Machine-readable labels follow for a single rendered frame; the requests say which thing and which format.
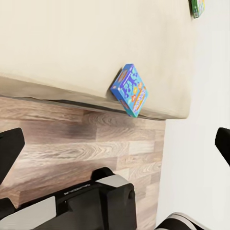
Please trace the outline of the board game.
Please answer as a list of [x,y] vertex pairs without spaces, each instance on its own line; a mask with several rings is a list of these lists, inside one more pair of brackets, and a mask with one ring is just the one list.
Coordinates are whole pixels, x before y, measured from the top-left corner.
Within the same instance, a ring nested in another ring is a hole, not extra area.
[[205,10],[205,0],[192,0],[193,17],[199,18]]
[[133,63],[125,65],[110,90],[127,112],[128,117],[134,118],[137,118],[149,95]]

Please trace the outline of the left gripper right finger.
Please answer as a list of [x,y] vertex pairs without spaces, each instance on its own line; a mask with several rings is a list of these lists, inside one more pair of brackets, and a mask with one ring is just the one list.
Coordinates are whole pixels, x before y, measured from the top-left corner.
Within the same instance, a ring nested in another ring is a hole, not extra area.
[[230,166],[230,129],[218,128],[215,145]]

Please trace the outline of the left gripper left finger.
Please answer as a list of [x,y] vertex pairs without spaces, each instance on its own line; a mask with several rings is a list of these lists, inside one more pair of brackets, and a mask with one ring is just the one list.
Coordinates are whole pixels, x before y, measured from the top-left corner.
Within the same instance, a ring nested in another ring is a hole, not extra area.
[[24,135],[20,127],[0,133],[0,185],[24,146]]

